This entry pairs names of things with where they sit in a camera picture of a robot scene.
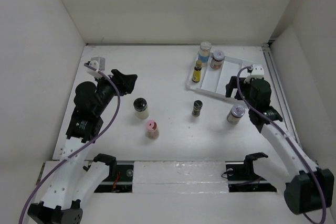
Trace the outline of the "yellow label brown cap bottle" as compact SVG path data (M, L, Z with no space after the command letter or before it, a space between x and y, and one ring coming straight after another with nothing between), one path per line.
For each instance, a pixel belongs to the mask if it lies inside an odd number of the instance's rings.
M197 60L195 63L193 75L192 75L192 81L195 83L200 82L201 80L201 71L202 71L202 61Z

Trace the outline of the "blue label silver lid jar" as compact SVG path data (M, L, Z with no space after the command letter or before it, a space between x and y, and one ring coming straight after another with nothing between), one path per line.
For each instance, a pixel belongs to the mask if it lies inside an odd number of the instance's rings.
M208 41L204 41L200 44L200 48L198 50L198 60L201 61L202 66L207 65L209 56L211 54L212 44Z

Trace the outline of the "black lid cream jar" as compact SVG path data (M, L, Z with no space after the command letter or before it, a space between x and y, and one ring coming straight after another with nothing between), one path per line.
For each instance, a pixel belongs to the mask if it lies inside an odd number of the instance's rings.
M138 119L147 119L149 116L148 103L144 98L137 98L133 102L133 107L135 109L135 116Z

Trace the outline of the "red logo dark jar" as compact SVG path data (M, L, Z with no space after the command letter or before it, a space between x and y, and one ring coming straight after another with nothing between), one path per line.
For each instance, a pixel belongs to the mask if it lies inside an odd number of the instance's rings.
M234 104L227 115L227 120L231 124L237 124L244 114L245 108L242 105Z

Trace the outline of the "white lid red logo jar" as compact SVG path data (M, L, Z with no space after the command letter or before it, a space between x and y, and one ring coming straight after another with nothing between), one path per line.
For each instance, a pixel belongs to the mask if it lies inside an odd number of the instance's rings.
M221 50L215 50L212 53L212 59L211 59L211 68L212 69L220 69L222 67L222 64L224 62L224 52Z

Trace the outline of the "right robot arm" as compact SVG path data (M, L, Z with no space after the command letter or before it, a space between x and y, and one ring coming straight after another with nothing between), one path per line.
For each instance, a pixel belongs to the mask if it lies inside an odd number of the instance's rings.
M271 87L264 78L239 78L232 76L226 85L226 97L236 89L236 100L243 100L249 108L251 123L271 144L284 164L280 169L263 153L246 155L238 174L247 179L262 177L277 190L283 192L290 211L305 215L308 212L326 209L332 205L334 175L329 169L321 169L311 160L289 133L277 122L282 116L270 105Z

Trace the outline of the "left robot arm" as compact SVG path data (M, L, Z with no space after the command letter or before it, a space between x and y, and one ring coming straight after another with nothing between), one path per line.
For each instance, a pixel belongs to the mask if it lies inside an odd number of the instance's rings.
M61 160L40 182L51 182L38 203L31 203L27 214L35 223L81 223L83 205L104 180L117 175L114 156L98 154L91 165L84 162L96 140L112 125L103 127L102 113L113 98L117 108L121 97L132 93L137 75L113 69L107 76L93 72L94 82L80 83L75 89L75 104L66 131Z

